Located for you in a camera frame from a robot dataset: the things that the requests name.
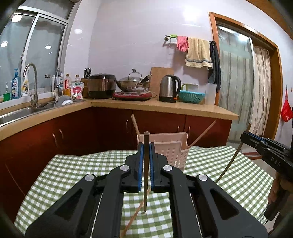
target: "faucet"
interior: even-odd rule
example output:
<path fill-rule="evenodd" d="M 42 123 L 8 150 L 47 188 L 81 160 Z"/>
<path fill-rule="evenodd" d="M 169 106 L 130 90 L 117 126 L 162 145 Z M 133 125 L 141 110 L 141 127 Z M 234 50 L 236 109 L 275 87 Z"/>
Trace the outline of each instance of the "faucet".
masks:
<path fill-rule="evenodd" d="M 31 98 L 30 104 L 33 107 L 37 107 L 39 105 L 39 103 L 38 103 L 38 95 L 37 95 L 37 68 L 36 68 L 34 63 L 28 63 L 27 64 L 27 66 L 24 68 L 24 71 L 23 71 L 23 77 L 25 77 L 29 66 L 32 66 L 34 68 L 34 71 L 35 71 L 35 94 L 34 94 L 34 97 L 32 97 L 32 93 L 30 93 L 30 98 Z"/>
<path fill-rule="evenodd" d="M 57 68 L 56 72 L 55 72 L 54 89 L 57 89 L 57 95 L 59 97 L 61 97 L 62 96 L 62 90 L 60 89 L 60 83 L 57 82 L 57 75 L 58 75 L 58 77 L 62 76 L 60 68 Z"/>

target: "pink plastic basket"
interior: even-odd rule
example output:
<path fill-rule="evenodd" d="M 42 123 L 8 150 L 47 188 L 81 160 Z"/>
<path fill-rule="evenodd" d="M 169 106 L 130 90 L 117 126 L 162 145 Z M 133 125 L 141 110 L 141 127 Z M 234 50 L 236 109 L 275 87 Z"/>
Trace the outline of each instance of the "pink plastic basket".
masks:
<path fill-rule="evenodd" d="M 186 132 L 150 134 L 149 140 L 155 143 L 156 153 L 167 157 L 168 164 L 183 171 L 189 152 L 187 137 Z M 143 134 L 139 138 L 141 142 L 144 141 Z"/>

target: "pink rubber glove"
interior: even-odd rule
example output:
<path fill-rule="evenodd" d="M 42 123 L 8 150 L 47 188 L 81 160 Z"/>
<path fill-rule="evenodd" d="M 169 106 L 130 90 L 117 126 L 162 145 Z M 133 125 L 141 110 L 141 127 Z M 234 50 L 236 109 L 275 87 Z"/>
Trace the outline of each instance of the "pink rubber glove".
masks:
<path fill-rule="evenodd" d="M 188 45 L 188 40 L 186 36 L 177 36 L 177 48 L 181 52 L 185 52 L 188 50 L 189 45 Z"/>

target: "kitchen sink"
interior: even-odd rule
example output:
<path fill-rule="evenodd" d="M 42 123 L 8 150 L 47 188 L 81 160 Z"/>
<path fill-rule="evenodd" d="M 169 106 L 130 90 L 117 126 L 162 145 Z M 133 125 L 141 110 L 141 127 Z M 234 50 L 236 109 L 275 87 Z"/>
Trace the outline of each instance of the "kitchen sink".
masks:
<path fill-rule="evenodd" d="M 73 100 L 74 103 L 79 103 L 79 102 L 83 102 L 84 100 Z M 66 105 L 63 106 L 59 106 L 59 107 L 54 107 L 55 101 L 49 102 L 49 103 L 43 103 L 40 104 L 38 107 L 27 107 L 27 108 L 23 108 L 14 112 L 10 112 L 7 114 L 4 114 L 2 116 L 0 116 L 0 127 L 7 125 L 11 122 L 20 120 L 22 118 L 40 113 L 40 112 L 44 112 L 44 111 L 48 111 L 51 110 L 53 108 L 59 108 L 59 107 L 64 107 Z"/>

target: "green checkered tablecloth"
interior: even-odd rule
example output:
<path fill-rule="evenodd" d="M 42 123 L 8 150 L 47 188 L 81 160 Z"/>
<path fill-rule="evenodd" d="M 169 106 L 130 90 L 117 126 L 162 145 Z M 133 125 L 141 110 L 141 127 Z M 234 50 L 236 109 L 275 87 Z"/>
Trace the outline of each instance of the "green checkered tablecloth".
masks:
<path fill-rule="evenodd" d="M 88 173 L 97 176 L 109 173 L 136 151 L 106 151 L 85 156 L 56 155 L 44 168 L 26 195 L 14 224 L 23 233 L 28 226 Z M 216 180 L 235 149 L 233 147 L 192 147 L 185 165 L 185 174 L 206 174 Z M 264 224 L 263 211 L 273 178 L 239 153 L 218 185 Z M 121 229 L 128 224 L 143 193 L 125 193 Z M 147 212 L 138 213 L 126 237 L 172 237 L 172 221 L 168 193 L 151 192 Z"/>

